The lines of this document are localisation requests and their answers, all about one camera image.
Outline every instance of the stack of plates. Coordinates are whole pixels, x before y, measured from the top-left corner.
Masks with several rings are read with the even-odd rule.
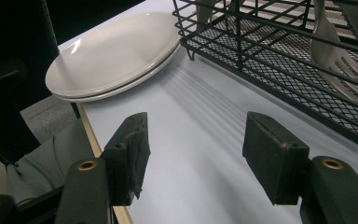
[[[177,19],[150,12],[107,23],[64,50],[46,74],[48,89],[70,102],[95,101],[145,81],[179,48]]]

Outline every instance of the floor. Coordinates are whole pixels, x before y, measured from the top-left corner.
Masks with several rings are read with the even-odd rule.
[[[42,144],[49,140],[53,134],[76,120],[76,115],[69,102],[54,96],[22,110],[21,115]]]

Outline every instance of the wooden table edge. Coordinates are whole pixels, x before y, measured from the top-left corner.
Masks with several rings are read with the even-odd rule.
[[[86,130],[87,137],[89,138],[89,143],[91,144],[92,152],[94,153],[95,157],[100,157],[102,154],[102,150],[100,145],[98,144],[97,138],[95,137],[95,133],[91,128],[91,124],[89,118],[87,117],[86,111],[84,110],[82,104],[77,103],[76,105],[79,110],[84,129]],[[113,210],[116,214],[117,221],[119,224],[133,223],[130,213],[126,206],[113,206]]]

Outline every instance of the black wire rack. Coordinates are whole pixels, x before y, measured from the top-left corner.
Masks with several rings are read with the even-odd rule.
[[[345,2],[358,5],[358,0]],[[325,9],[339,42],[312,34],[315,20],[310,0],[246,0],[235,11],[227,10],[228,0],[216,1],[212,7],[200,0],[173,3],[175,26],[191,60],[199,54],[358,144],[358,102],[342,95],[319,72],[342,84],[358,86],[358,80],[323,68],[310,57],[314,39],[345,49],[358,63],[358,42],[332,2],[326,2]],[[197,7],[213,10],[207,23],[197,21]],[[204,27],[202,32],[195,32],[197,25]]]

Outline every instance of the white table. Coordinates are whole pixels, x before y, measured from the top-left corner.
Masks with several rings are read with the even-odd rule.
[[[149,10],[173,11],[173,3],[146,0],[111,21]],[[124,118],[148,113],[152,154],[141,198],[128,208],[134,223],[301,223],[299,206],[270,203],[241,155],[248,111],[279,121],[310,158],[332,156],[358,172],[353,142],[200,56],[191,62],[185,49],[141,85],[81,107],[101,148]]]

